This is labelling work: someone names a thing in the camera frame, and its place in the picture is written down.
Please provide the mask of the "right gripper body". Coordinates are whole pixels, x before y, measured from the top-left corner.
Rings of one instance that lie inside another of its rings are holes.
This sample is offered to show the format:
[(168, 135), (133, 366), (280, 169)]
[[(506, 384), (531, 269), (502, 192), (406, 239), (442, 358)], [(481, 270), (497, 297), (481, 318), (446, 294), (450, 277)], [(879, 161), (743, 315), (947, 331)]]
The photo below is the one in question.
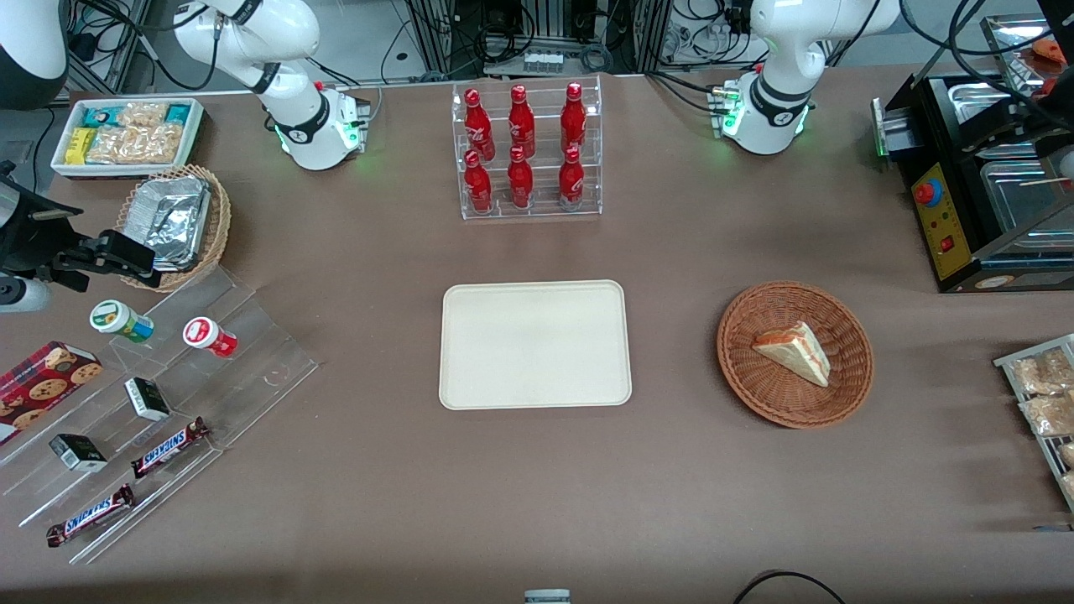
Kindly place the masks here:
[(50, 304), (49, 283), (85, 292), (88, 276), (59, 267), (67, 251), (83, 243), (70, 218), (82, 208), (59, 204), (37, 195), (12, 177), (14, 166), (4, 164), (3, 224), (1, 225), (1, 310), (4, 314), (39, 312)]

